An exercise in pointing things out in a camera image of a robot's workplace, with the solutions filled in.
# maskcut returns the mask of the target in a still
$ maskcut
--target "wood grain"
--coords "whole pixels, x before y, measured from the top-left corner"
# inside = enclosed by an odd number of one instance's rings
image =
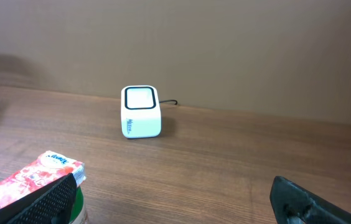
[[[119,100],[0,86],[0,180],[53,150],[85,162],[91,223],[275,223],[276,175],[351,212],[351,126],[161,107],[127,140]]]

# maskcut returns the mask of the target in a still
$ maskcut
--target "black cable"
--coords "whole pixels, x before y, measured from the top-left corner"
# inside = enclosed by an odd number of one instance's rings
[[[178,104],[177,100],[162,100],[162,101],[159,101],[159,103],[165,103],[165,102],[175,102],[174,105]]]

